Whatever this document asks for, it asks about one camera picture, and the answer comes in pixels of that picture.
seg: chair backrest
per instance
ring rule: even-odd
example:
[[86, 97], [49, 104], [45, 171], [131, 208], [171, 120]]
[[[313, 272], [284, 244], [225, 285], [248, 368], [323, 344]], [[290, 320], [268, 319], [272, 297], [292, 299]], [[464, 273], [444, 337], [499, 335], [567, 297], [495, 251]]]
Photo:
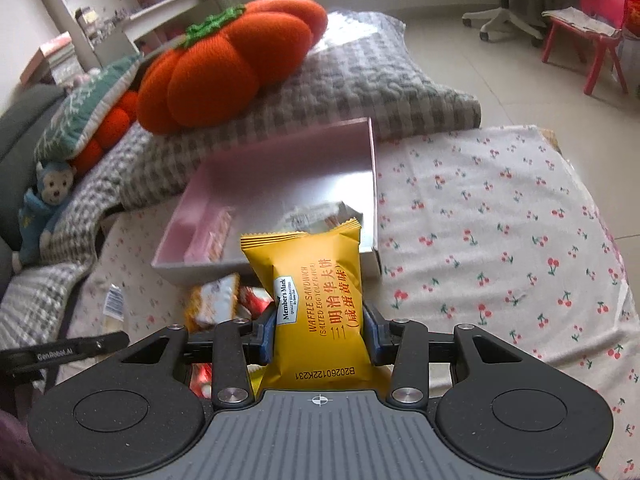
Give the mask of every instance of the chair backrest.
[[599, 16], [615, 28], [622, 28], [626, 19], [626, 0], [580, 0], [580, 10], [589, 16]]

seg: pink plastic chair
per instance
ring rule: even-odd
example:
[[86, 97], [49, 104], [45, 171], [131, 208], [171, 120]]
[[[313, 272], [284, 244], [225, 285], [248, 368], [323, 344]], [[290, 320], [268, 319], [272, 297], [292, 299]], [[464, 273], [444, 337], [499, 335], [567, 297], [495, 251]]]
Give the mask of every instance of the pink plastic chair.
[[[587, 95], [591, 95], [591, 92], [593, 92], [593, 87], [596, 85], [598, 75], [600, 74], [600, 68], [602, 67], [602, 62], [604, 61], [604, 55], [608, 50], [611, 54], [611, 57], [613, 58], [613, 63], [616, 67], [616, 71], [618, 72], [618, 79], [620, 81], [620, 86], [622, 86], [622, 91], [626, 94], [627, 89], [625, 77], [622, 73], [622, 69], [620, 68], [620, 60], [618, 59], [618, 55], [616, 54], [616, 47], [622, 40], [622, 27], [624, 26], [626, 20], [626, 0], [580, 0], [580, 7], [582, 12], [584, 12], [588, 16], [597, 16], [599, 18], [603, 18], [609, 23], [609, 25], [619, 30], [619, 33], [616, 34], [613, 38], [610, 38], [608, 36], [596, 34], [595, 32], [583, 32], [582, 30], [579, 30], [568, 23], [551, 17], [553, 25], [551, 27], [551, 32], [549, 32], [549, 35], [546, 38], [545, 49], [542, 53], [542, 62], [546, 63], [549, 59], [551, 46], [553, 45], [558, 28], [565, 28], [573, 32], [574, 34], [577, 34], [578, 36], [593, 41], [596, 46], [596, 56], [593, 60], [593, 65], [591, 66], [591, 70], [587, 78], [587, 84], [584, 86], [584, 93]], [[584, 52], [580, 47], [580, 43], [576, 38], [573, 38], [573, 40], [574, 48], [578, 53], [580, 62], [586, 63], [587, 60], [584, 57]]]

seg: blue plush toy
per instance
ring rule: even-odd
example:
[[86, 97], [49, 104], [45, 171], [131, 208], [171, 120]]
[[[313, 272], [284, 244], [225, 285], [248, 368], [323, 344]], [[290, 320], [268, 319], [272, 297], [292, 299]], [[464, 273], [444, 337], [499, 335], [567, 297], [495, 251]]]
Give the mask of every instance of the blue plush toy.
[[36, 165], [38, 194], [32, 189], [24, 194], [24, 205], [18, 211], [22, 246], [13, 254], [16, 274], [24, 266], [33, 265], [40, 253], [49, 246], [51, 233], [70, 199], [76, 169], [66, 162], [48, 162], [43, 168]]

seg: open cardboard box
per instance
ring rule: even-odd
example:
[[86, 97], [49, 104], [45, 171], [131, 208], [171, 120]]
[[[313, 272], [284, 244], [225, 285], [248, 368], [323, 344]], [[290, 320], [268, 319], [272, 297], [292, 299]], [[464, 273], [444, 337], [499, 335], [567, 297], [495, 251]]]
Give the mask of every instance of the open cardboard box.
[[[211, 282], [232, 272], [251, 275], [240, 250], [242, 234], [271, 232], [299, 206], [342, 201], [364, 216], [360, 267], [364, 278], [376, 278], [381, 274], [376, 197], [369, 119], [215, 152], [186, 187], [151, 265], [174, 285]], [[209, 261], [206, 251], [194, 258], [194, 247], [206, 245], [212, 219], [225, 208], [231, 209], [232, 221], [222, 258]]]

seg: plaid quilt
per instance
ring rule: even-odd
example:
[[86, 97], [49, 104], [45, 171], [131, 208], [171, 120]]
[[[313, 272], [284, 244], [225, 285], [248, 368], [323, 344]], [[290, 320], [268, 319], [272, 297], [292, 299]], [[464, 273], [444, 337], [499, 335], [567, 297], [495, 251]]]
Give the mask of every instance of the plaid quilt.
[[403, 35], [404, 24], [384, 14], [332, 12], [298, 72], [264, 91], [237, 119], [172, 137], [134, 124], [74, 191], [44, 265], [12, 279], [0, 304], [0, 349], [55, 339], [71, 290], [97, 262], [104, 213], [119, 203], [134, 209], [182, 192], [213, 150], [359, 117], [372, 118], [378, 139], [478, 127], [476, 98], [425, 76]]

